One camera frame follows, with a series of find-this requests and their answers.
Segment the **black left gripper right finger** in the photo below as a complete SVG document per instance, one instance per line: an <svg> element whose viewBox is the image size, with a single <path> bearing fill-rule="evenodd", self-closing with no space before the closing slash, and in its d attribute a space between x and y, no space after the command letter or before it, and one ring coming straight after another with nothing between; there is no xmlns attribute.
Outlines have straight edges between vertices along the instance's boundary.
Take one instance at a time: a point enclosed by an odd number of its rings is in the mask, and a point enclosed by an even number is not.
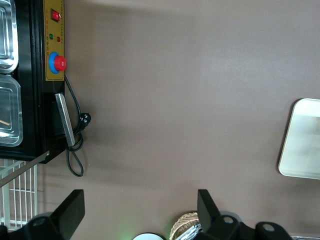
<svg viewBox="0 0 320 240"><path fill-rule="evenodd" d="M261 221L254 228L230 214L222 214L210 193L199 189L197 215L202 231L198 240L291 240L292 237L279 224Z"/></svg>

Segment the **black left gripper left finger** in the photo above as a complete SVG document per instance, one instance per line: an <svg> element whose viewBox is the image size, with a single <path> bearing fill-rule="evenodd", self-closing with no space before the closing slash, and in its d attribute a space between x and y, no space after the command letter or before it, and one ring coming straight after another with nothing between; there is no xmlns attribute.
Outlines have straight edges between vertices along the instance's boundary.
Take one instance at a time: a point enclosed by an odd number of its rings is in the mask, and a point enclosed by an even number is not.
<svg viewBox="0 0 320 240"><path fill-rule="evenodd" d="M85 216L82 189L73 190L53 212L39 214L18 230L0 226L2 240L69 240Z"/></svg>

